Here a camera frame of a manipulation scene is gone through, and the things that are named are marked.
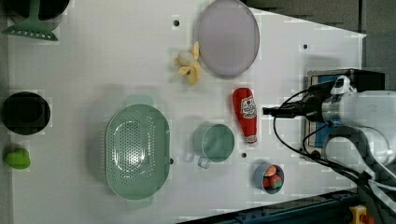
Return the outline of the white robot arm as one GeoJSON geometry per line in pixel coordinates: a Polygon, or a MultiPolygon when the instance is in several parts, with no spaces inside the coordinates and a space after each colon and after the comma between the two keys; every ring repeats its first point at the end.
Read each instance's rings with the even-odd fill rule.
{"type": "Polygon", "coordinates": [[[290,97],[262,113],[274,119],[305,117],[323,128],[332,127],[320,153],[309,152],[306,145],[296,152],[350,179],[394,217],[395,173],[388,165],[395,162],[395,93],[358,92],[348,84],[330,81],[300,94],[302,99],[290,97]]]}

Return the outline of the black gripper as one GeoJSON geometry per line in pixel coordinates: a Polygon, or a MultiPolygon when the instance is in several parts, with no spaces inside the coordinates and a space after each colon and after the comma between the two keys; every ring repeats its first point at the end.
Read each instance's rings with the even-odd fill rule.
{"type": "Polygon", "coordinates": [[[331,82],[324,82],[310,86],[302,91],[303,98],[292,102],[287,100],[277,107],[264,107],[262,113],[274,118],[294,119],[303,116],[312,122],[323,122],[322,103],[331,97],[331,82]]]}

